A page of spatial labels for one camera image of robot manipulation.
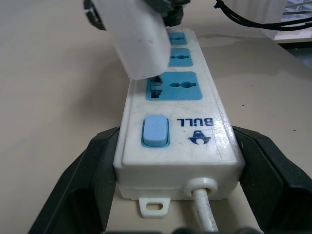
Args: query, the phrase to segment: black cable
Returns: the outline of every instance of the black cable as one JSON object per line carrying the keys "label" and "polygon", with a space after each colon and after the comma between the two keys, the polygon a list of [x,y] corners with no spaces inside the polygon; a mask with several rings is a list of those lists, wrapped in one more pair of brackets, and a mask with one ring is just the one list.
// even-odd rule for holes
{"label": "black cable", "polygon": [[[269,30],[277,30],[277,31],[295,31],[295,30],[301,30],[312,27],[312,17],[306,18],[306,19],[297,19],[287,22],[279,22],[279,23],[257,23],[250,21],[233,10],[231,10],[228,6],[224,4],[222,0],[216,0],[217,3],[214,6],[215,9],[220,8],[222,12],[232,21],[246,27],[252,27],[252,28],[263,28],[263,29],[269,29]],[[292,27],[283,27],[288,25],[294,25],[299,23],[305,23],[304,25],[299,26],[292,26]]]}

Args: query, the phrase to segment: power cord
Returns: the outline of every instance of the power cord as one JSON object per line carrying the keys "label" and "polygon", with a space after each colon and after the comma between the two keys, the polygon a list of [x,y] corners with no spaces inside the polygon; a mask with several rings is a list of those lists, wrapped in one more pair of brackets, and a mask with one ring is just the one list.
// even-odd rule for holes
{"label": "power cord", "polygon": [[[251,28],[263,28],[269,30],[276,30],[276,31],[296,31],[301,29],[306,29],[312,27],[312,17],[308,17],[305,19],[296,19],[287,22],[280,22],[280,23],[257,23],[250,21],[239,14],[235,13],[229,7],[227,7],[222,0],[216,0],[215,9],[220,8],[221,11],[232,21],[238,23],[242,26],[251,27]],[[291,26],[289,25],[304,23],[303,25],[299,26]]]}
{"label": "power cord", "polygon": [[204,232],[217,233],[218,227],[215,223],[215,218],[210,208],[207,190],[205,188],[195,189],[193,190],[193,197],[196,211],[198,213]]}

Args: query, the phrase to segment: power switch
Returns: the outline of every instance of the power switch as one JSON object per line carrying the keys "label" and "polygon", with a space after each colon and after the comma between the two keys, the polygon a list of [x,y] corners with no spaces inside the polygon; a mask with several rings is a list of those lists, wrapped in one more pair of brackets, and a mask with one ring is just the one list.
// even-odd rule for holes
{"label": "power switch", "polygon": [[163,115],[149,115],[143,126],[143,144],[147,147],[165,147],[168,145],[168,119]]}

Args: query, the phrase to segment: table surface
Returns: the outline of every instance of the table surface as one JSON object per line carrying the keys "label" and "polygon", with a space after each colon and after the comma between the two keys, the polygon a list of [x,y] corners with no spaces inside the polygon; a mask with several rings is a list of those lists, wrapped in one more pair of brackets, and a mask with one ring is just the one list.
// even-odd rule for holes
{"label": "table surface", "polygon": [[[231,123],[269,136],[312,176],[312,72],[257,30],[229,21],[214,1],[193,0],[196,32]],[[0,233],[26,233],[62,172],[96,133],[119,126],[129,80],[80,1],[5,1],[0,9]],[[221,231],[259,228],[238,186],[211,202]],[[191,202],[143,219],[117,191],[108,230],[199,230]]]}

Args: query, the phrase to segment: power strip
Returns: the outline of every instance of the power strip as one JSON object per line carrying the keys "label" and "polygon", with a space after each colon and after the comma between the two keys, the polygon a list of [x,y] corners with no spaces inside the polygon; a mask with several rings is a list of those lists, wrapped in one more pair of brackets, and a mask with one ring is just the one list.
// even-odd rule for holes
{"label": "power strip", "polygon": [[[164,217],[170,200],[191,200],[198,188],[227,198],[245,164],[194,32],[169,38],[162,83],[130,81],[114,159],[121,194],[139,200],[143,217]],[[146,208],[155,203],[162,209]]]}

